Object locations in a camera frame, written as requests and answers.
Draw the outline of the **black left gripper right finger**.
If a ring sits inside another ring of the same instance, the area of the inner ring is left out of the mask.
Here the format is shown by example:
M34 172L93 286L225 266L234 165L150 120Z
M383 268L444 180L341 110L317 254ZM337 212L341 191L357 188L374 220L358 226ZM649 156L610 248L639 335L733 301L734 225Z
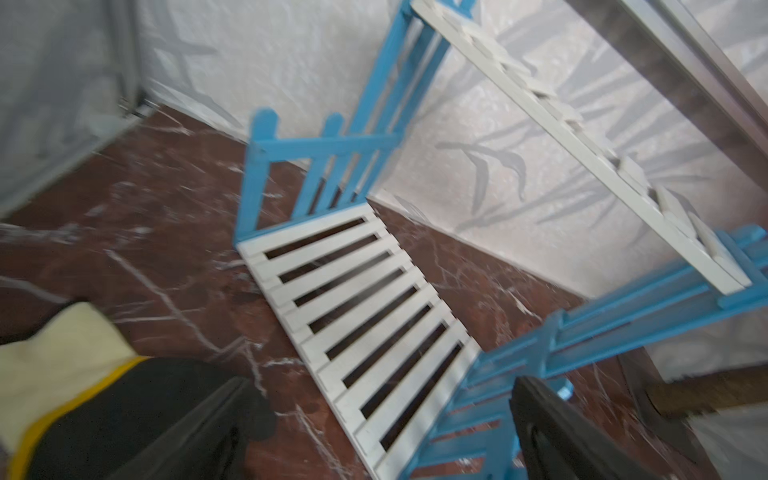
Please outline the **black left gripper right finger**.
M657 479L542 380L523 376L510 409L529 479Z

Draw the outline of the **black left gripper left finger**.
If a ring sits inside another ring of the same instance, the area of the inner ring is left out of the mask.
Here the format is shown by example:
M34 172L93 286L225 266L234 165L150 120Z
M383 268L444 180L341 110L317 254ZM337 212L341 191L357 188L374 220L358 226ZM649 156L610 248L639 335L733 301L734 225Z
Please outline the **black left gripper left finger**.
M111 479L243 479L247 384L230 380Z

